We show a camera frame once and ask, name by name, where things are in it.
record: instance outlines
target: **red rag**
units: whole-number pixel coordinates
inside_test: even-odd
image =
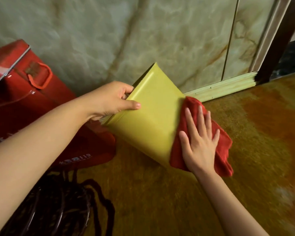
[[[203,114],[204,116],[206,116],[208,112],[199,100],[192,97],[186,97],[184,100],[184,103],[182,105],[181,112],[180,112],[180,122],[177,128],[173,146],[171,148],[169,163],[172,167],[189,171],[182,157],[181,143],[180,143],[178,134],[180,131],[184,131],[187,134],[188,138],[190,139],[188,128],[187,128],[185,109],[186,108],[190,109],[193,121],[197,126],[197,116],[198,116],[199,105],[202,106]],[[228,150],[229,148],[231,148],[232,140],[228,136],[228,134],[216,122],[212,120],[213,136],[217,129],[220,129],[220,139],[216,147],[214,169],[216,173],[219,174],[220,176],[229,177],[229,176],[232,176],[233,174],[233,169],[227,161]]]

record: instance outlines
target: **left hand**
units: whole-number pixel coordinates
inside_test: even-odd
[[[76,100],[87,111],[87,118],[98,120],[106,115],[116,114],[122,110],[135,110],[141,104],[133,100],[125,100],[126,94],[133,91],[133,86],[114,81],[89,92]]]

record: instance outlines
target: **floor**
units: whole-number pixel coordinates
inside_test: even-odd
[[[229,188],[270,235],[295,235],[295,74],[204,105],[233,139]],[[121,139],[113,160],[77,172],[78,182],[89,178],[104,197],[95,194],[102,235],[224,235],[198,184]],[[93,219],[85,235],[94,235]]]

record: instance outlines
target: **right hand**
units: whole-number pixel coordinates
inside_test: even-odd
[[[202,107],[199,106],[198,126],[193,122],[190,110],[186,108],[186,120],[190,135],[190,142],[184,131],[179,132],[182,156],[188,169],[195,174],[215,173],[214,157],[217,143],[220,138],[220,130],[216,130],[212,138],[211,112],[208,111],[206,118],[203,116]]]

